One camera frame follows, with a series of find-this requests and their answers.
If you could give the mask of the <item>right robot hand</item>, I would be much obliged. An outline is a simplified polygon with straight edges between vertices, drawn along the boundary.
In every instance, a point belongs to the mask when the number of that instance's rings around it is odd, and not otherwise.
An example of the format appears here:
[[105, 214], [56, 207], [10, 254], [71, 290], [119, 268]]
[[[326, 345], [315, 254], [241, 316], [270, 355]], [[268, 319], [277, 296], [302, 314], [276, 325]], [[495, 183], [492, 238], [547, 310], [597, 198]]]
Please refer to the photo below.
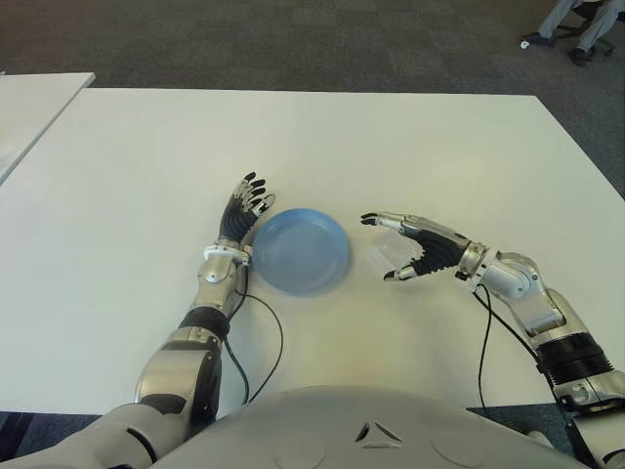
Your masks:
[[422, 248], [419, 258], [411, 258], [401, 268], [387, 272], [384, 281], [406, 281], [456, 267], [471, 243], [454, 230], [416, 215], [369, 212], [360, 216], [360, 223], [395, 231]]

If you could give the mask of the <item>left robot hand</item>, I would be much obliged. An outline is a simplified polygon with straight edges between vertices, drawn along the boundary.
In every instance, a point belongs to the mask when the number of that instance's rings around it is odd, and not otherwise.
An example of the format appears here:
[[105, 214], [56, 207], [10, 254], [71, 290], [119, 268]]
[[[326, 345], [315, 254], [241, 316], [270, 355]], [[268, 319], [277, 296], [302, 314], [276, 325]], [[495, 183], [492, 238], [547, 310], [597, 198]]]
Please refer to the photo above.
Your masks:
[[240, 244], [274, 202], [275, 195], [267, 192], [265, 179], [255, 172], [245, 175], [223, 211], [218, 240]]

